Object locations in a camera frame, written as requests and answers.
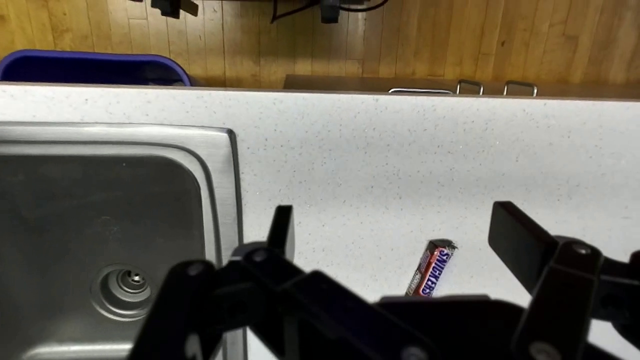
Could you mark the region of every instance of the speckled countertop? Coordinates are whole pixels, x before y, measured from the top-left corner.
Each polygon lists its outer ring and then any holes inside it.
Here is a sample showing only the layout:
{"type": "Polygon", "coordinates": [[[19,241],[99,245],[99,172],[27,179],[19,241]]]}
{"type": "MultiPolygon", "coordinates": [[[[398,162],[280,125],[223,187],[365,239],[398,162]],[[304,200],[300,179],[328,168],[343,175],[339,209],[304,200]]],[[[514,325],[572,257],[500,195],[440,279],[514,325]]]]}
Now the speckled countertop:
{"type": "MultiPolygon", "coordinates": [[[[619,261],[640,248],[637,103],[0,86],[0,121],[232,129],[246,239],[294,205],[296,262],[367,301],[404,293],[444,237],[459,251],[435,294],[525,302],[486,247],[493,200],[619,261]]],[[[592,336],[637,359],[607,327],[592,336]]]]}

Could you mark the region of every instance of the black cable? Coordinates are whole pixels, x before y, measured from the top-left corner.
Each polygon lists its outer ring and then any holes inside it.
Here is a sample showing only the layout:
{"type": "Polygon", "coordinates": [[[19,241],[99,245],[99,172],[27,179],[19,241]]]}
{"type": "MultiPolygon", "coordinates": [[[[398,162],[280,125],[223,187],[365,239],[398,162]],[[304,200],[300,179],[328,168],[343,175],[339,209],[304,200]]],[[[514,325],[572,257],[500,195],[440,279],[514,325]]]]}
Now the black cable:
{"type": "Polygon", "coordinates": [[[354,8],[354,6],[339,6],[341,12],[371,12],[382,6],[385,6],[387,0],[379,0],[377,4],[365,6],[365,8],[354,8]]]}

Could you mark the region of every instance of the sink drain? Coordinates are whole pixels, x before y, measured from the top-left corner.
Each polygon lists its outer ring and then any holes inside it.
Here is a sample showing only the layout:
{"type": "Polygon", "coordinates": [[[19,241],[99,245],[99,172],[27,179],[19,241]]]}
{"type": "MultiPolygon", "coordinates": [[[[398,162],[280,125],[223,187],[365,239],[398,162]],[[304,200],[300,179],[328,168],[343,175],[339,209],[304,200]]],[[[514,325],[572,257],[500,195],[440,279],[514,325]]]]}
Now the sink drain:
{"type": "Polygon", "coordinates": [[[133,268],[110,268],[91,289],[94,307],[111,320],[132,322],[144,319],[152,307],[152,284],[133,268]]]}

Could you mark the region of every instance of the stainless steel sink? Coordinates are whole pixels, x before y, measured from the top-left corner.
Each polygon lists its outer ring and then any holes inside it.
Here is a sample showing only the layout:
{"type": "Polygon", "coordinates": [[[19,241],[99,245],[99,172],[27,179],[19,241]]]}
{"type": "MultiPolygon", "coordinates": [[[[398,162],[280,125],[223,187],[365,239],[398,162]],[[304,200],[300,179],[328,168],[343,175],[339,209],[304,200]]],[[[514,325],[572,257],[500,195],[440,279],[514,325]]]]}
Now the stainless steel sink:
{"type": "Polygon", "coordinates": [[[168,268],[239,229],[228,131],[0,125],[1,359],[123,359],[168,268]]]}

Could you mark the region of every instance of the blue container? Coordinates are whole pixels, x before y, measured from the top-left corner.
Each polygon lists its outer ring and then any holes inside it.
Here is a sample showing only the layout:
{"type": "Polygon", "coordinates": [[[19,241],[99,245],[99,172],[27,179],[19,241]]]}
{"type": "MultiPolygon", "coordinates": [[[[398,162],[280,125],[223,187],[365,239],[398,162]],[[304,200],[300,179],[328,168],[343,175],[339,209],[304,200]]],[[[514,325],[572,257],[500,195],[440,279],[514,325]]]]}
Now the blue container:
{"type": "Polygon", "coordinates": [[[3,83],[192,86],[184,68],[156,55],[18,51],[0,63],[3,83]]]}

